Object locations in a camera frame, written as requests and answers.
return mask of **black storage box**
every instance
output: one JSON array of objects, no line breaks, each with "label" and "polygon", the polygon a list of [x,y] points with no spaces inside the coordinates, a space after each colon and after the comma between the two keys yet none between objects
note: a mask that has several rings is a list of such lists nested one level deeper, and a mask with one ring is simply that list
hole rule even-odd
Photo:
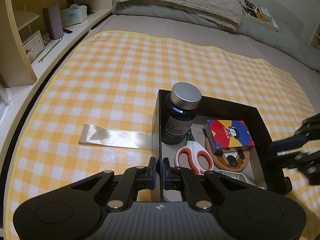
[{"label": "black storage box", "polygon": [[[163,201],[161,128],[166,124],[161,123],[161,117],[164,111],[164,99],[170,92],[159,90],[153,115],[153,156],[157,158],[157,180],[156,188],[152,192],[152,201]],[[207,119],[244,121],[255,143],[255,150],[253,153],[250,151],[250,161],[255,179],[256,176],[263,176],[267,190],[282,195],[288,193],[283,170],[281,168],[268,170],[261,165],[268,157],[276,156],[277,153],[267,150],[272,139],[257,108],[203,96],[199,104],[199,115],[194,123],[205,124]]]}]

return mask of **tissue box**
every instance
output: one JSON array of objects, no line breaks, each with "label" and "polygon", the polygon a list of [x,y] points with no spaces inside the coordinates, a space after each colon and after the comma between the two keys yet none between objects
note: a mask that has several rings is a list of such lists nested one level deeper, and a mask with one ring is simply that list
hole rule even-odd
[{"label": "tissue box", "polygon": [[73,4],[60,12],[62,27],[82,23],[87,18],[87,7],[85,5]]},{"label": "tissue box", "polygon": [[213,154],[249,150],[254,145],[243,121],[207,120],[204,128]]}]

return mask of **scissors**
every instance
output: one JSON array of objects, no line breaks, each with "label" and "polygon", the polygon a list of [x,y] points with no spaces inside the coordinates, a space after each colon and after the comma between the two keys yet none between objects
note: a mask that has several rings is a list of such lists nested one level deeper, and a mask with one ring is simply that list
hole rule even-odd
[{"label": "scissors", "polygon": [[[200,175],[201,173],[204,174],[205,171],[212,170],[213,160],[212,160],[210,154],[206,151],[206,149],[203,148],[200,145],[200,143],[195,141],[195,138],[193,137],[192,132],[191,132],[191,128],[190,128],[189,132],[187,133],[186,146],[182,147],[180,150],[178,150],[175,155],[174,164],[176,166],[180,166],[179,157],[180,157],[181,153],[185,153],[188,155],[189,165],[196,175]],[[205,169],[200,165],[199,156],[203,156],[207,160],[207,162],[209,164],[209,168]]]}]

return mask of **small colorful box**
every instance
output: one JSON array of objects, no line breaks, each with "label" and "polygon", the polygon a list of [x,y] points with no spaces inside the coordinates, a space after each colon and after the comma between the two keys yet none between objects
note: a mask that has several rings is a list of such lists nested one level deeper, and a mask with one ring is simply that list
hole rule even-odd
[{"label": "small colorful box", "polygon": [[254,146],[243,121],[207,120],[204,128],[213,154],[250,150]]}]

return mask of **yellow checkered tablecloth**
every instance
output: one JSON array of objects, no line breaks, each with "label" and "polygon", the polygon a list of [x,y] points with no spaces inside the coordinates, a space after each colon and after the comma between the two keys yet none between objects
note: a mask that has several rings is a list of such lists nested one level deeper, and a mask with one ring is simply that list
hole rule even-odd
[{"label": "yellow checkered tablecloth", "polygon": [[[273,139],[290,136],[315,114],[292,76],[265,60],[140,33],[98,33],[56,73],[23,132],[7,185],[6,239],[18,239],[12,216],[25,200],[102,170],[120,174],[147,165],[150,151],[80,145],[79,136],[86,123],[150,133],[158,90],[171,90],[176,82],[257,107]],[[308,186],[295,170],[284,172],[293,185],[289,197],[307,213],[301,238],[314,239],[320,233],[319,187]],[[150,192],[140,199],[149,200]]]}]

